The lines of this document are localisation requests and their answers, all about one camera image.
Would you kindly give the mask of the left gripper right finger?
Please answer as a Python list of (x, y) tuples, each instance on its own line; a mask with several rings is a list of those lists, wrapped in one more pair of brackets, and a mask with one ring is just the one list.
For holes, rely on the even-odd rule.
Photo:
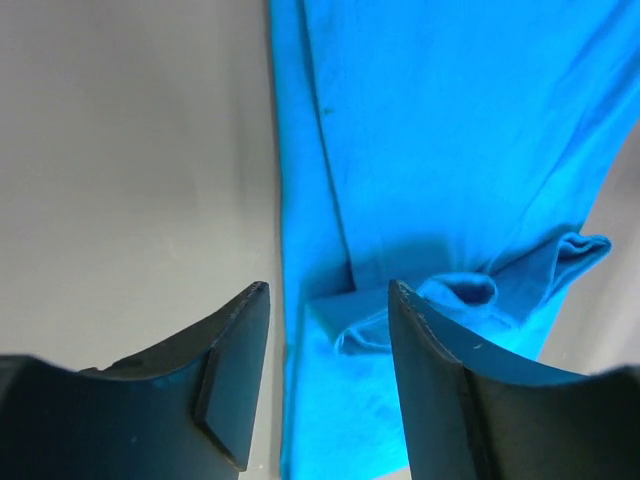
[(415, 479), (635, 479), (639, 370), (586, 376), (512, 353), (389, 286)]

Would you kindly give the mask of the blue t shirt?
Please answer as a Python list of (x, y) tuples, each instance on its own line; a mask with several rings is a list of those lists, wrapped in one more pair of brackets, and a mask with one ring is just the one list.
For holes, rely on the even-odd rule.
[(536, 359), (610, 241), (580, 230), (639, 115), (635, 1), (274, 1), (280, 473), (408, 463), (388, 286)]

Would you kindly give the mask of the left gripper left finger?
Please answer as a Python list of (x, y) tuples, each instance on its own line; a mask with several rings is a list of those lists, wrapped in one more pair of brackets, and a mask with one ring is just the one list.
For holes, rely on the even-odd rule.
[(269, 317), (269, 287), (255, 282), (106, 369), (3, 356), (2, 477), (237, 478), (249, 463)]

